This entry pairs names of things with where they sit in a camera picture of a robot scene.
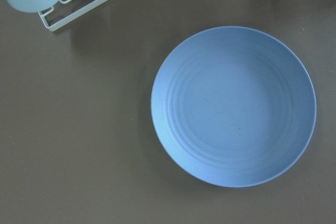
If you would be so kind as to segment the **blue plate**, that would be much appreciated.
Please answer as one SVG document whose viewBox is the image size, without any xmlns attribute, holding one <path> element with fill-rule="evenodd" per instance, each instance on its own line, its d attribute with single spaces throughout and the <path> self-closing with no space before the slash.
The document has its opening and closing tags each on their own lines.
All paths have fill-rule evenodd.
<svg viewBox="0 0 336 224">
<path fill-rule="evenodd" d="M 306 150 L 317 102 L 300 59 L 247 27 L 201 31 L 167 56 L 151 92 L 155 132 L 192 176 L 250 187 L 286 172 Z"/>
</svg>

